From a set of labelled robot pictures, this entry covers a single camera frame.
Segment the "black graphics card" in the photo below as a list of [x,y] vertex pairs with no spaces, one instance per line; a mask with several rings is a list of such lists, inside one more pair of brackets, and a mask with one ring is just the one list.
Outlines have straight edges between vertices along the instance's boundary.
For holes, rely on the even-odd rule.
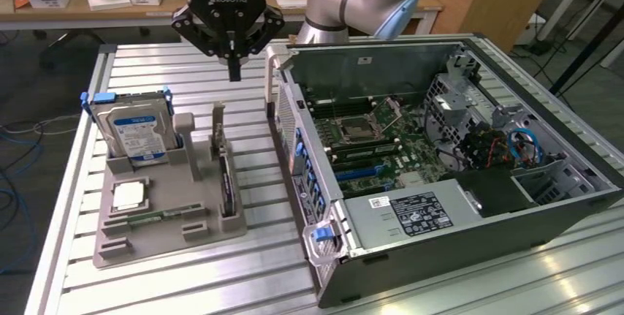
[[233,159],[231,144],[225,133],[225,110],[226,105],[217,102],[213,107],[213,134],[211,154],[213,160],[219,162],[221,184],[223,192],[223,203],[221,204],[221,216],[234,218],[241,210],[238,178],[235,175],[235,163]]

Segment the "hard disk in blue caddy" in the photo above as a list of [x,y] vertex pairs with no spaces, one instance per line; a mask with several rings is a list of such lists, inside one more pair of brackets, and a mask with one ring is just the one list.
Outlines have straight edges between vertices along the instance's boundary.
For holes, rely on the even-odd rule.
[[169,88],[137,94],[85,92],[81,101],[105,137],[111,158],[129,158],[134,167],[169,161],[167,151],[181,147]]

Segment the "metal socket cover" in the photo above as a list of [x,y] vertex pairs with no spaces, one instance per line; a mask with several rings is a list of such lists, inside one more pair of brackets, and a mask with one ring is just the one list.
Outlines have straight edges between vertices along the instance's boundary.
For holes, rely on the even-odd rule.
[[403,114],[399,101],[394,97],[387,96],[382,101],[378,102],[378,105],[373,110],[373,115],[379,122],[391,122],[401,118]]

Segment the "CPU socket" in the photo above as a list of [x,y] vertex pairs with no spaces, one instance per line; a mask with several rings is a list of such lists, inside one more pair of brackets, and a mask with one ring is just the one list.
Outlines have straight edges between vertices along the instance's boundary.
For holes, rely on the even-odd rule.
[[349,144],[385,140],[378,121],[370,114],[343,117],[338,120],[343,141]]

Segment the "black installed RAM stick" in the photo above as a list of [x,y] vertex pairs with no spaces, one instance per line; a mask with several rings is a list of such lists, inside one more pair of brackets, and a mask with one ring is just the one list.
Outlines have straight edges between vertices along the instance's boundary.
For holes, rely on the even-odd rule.
[[399,144],[389,140],[342,145],[331,148],[329,157],[334,162],[355,161],[394,154],[398,147]]

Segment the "blue expansion slot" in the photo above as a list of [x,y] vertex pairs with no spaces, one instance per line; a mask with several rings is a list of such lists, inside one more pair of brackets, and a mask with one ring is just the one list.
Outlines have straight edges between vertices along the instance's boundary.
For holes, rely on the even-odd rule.
[[378,164],[371,167],[349,169],[342,172],[337,172],[335,177],[339,182],[357,180],[362,178],[371,178],[371,177],[377,177],[385,171],[385,169],[386,169],[386,165]]

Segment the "green motherboard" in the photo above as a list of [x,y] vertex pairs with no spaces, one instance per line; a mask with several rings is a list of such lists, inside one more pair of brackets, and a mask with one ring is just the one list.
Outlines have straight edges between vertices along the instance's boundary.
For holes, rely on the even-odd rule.
[[333,147],[350,145],[343,141],[338,120],[354,115],[370,114],[379,123],[382,133],[387,136],[385,140],[399,144],[398,152],[386,156],[345,162],[334,162],[329,157],[334,173],[378,164],[386,165],[385,171],[377,177],[338,181],[345,198],[403,189],[398,180],[403,172],[417,171],[430,183],[434,183],[449,178],[451,172],[462,167],[462,161],[457,156],[451,157],[450,164],[443,162],[442,151],[438,149],[441,143],[429,138],[425,126],[421,124],[425,113],[417,109],[415,105],[407,103],[406,99],[395,95],[390,96],[399,101],[403,116],[391,122],[379,122],[373,115],[373,110],[387,96],[339,99],[335,95],[322,96],[313,88],[303,90],[327,157]]

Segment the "silver drive cage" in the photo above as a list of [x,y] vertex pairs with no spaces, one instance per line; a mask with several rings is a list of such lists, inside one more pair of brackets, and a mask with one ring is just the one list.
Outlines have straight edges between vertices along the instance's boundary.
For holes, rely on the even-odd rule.
[[461,48],[437,74],[425,101],[427,135],[433,139],[458,144],[474,127],[493,123],[497,103],[479,89],[481,70],[482,61]]

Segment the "silver CPU chip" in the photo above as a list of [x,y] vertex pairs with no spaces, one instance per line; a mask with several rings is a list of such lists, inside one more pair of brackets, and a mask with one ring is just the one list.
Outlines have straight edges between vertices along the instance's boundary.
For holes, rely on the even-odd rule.
[[143,182],[134,181],[117,185],[111,211],[118,212],[138,208],[145,201],[145,192],[146,185]]

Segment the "green RAM stick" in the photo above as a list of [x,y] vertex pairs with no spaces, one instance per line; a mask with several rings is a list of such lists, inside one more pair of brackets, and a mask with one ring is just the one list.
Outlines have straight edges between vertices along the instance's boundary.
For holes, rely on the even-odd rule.
[[178,208],[167,210],[153,211],[149,213],[138,213],[135,215],[121,216],[115,219],[109,219],[103,225],[113,227],[115,224],[130,224],[131,226],[141,226],[151,223],[170,221],[173,219],[182,218],[186,213],[193,213],[197,210],[203,211],[206,206],[202,203],[193,205],[185,205]]

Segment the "silver chipset heatsink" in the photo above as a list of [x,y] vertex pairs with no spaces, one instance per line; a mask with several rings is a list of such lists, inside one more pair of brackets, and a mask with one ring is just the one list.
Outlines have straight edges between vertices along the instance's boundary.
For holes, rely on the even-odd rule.
[[427,178],[423,177],[422,174],[417,171],[403,172],[399,175],[398,180],[403,188],[418,187],[418,186],[427,185],[430,183]]

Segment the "grey parts rack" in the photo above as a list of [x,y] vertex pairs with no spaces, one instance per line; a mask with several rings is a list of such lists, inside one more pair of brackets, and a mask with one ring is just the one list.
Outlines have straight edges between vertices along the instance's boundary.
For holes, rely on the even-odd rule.
[[[167,151],[169,161],[162,164],[134,167],[130,159],[110,158],[101,190],[101,212],[97,225],[97,245],[93,263],[98,268],[138,262],[149,257],[181,251],[186,248],[221,242],[247,233],[239,189],[241,210],[234,218],[221,216],[223,192],[219,162],[213,160],[211,135],[195,142],[193,113],[173,117],[182,146]],[[143,204],[134,209],[113,212],[117,185],[139,181],[146,185]],[[182,218],[141,226],[115,224],[106,227],[109,219],[149,213],[202,203],[203,211],[186,213]]]

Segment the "grey power supply unit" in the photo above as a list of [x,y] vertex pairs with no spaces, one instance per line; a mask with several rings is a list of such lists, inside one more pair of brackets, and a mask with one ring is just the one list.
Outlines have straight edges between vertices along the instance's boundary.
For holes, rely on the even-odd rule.
[[455,179],[345,200],[362,248],[423,239],[483,220]]

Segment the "black plastic air shroud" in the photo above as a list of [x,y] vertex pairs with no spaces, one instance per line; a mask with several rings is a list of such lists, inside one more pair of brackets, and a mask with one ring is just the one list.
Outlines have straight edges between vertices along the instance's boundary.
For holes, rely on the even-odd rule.
[[455,179],[479,202],[485,218],[539,206],[507,169],[467,170],[457,173]]

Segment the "black open PC case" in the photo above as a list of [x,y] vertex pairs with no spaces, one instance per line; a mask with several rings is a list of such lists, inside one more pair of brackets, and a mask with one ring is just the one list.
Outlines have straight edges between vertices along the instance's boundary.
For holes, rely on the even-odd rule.
[[[493,123],[474,127],[461,143],[437,139],[443,162],[450,164],[453,156],[462,161],[442,181],[467,170],[507,169],[539,206],[482,216],[482,221],[413,242],[365,249],[350,226],[350,198],[339,188],[303,90],[339,99],[395,95],[425,113],[430,85],[461,48],[482,61],[479,89],[497,108]],[[541,247],[624,199],[624,155],[481,35],[390,42],[365,38],[319,45],[274,42],[267,48],[267,93],[267,116],[321,307],[354,303]],[[326,226],[335,237],[317,243],[313,231]]]

